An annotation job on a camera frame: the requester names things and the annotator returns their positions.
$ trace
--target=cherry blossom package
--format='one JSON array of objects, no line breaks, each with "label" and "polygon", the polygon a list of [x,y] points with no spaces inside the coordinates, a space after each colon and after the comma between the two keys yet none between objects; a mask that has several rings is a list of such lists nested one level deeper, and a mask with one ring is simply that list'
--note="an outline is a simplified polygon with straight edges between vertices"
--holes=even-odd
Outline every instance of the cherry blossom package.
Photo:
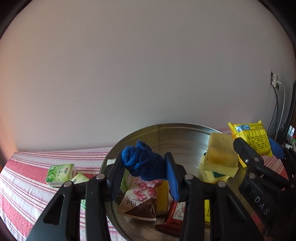
[{"label": "cherry blossom package", "polygon": [[161,183],[162,180],[144,181],[132,177],[117,212],[131,218],[156,221],[157,193]]}]

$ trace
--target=white wall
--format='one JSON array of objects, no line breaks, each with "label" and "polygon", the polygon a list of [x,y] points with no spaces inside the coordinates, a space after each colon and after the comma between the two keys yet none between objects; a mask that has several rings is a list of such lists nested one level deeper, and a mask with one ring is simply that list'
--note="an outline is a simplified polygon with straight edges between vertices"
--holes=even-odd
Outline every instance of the white wall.
[{"label": "white wall", "polygon": [[29,151],[110,146],[165,122],[268,128],[271,70],[284,120],[294,52],[257,0],[33,0],[0,40],[0,117]]}]

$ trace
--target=yellow sponge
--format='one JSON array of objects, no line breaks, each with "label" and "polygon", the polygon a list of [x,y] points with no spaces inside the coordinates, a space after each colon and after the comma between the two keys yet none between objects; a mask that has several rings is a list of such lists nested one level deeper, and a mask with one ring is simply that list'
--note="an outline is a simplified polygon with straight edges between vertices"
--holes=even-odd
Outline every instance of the yellow sponge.
[{"label": "yellow sponge", "polygon": [[213,172],[205,171],[204,168],[203,168],[204,160],[205,160],[205,156],[203,155],[202,159],[201,159],[201,162],[200,162],[200,166],[198,168],[199,171],[200,171],[200,174],[202,176],[202,180],[204,182],[215,184],[215,183],[217,183],[219,181],[226,181],[229,178],[229,176],[214,177]]},{"label": "yellow sponge", "polygon": [[214,164],[231,168],[237,167],[238,157],[233,149],[232,136],[213,132],[207,146],[207,157]]},{"label": "yellow sponge", "polygon": [[234,177],[238,170],[238,166],[226,167],[226,166],[212,163],[206,154],[204,164],[203,164],[203,169],[204,171],[217,172],[226,176]]}]

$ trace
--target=blue cloth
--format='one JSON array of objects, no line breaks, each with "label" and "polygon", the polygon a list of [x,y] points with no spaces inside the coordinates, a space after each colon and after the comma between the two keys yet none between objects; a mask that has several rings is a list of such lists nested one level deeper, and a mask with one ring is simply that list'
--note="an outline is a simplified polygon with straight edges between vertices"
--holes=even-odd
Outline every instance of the blue cloth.
[{"label": "blue cloth", "polygon": [[127,146],[121,153],[121,159],[125,168],[135,177],[145,181],[166,180],[165,160],[145,142],[137,141],[135,147]]}]

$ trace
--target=stainless steel bowl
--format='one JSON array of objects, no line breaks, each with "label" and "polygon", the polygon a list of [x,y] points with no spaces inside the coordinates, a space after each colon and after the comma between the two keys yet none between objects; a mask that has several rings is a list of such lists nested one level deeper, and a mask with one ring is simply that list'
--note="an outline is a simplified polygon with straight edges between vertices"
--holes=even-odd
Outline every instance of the stainless steel bowl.
[{"label": "stainless steel bowl", "polygon": [[[136,145],[137,140],[146,142],[154,152],[164,155],[171,152],[175,162],[184,166],[187,173],[200,178],[198,170],[202,155],[207,151],[210,134],[219,132],[214,129],[187,123],[168,123],[149,126],[126,136],[119,141],[106,156],[101,168],[104,172],[108,159],[117,158],[120,151],[128,145]],[[249,213],[252,209],[240,196],[238,186],[245,174],[240,166],[234,178],[227,184],[240,198]],[[165,217],[158,217],[157,221],[142,221],[117,214],[115,202],[105,203],[107,216],[117,231],[129,241],[171,241],[178,238],[164,234],[154,229],[154,225],[162,224]],[[210,240],[209,226],[205,229],[205,240]]]}]

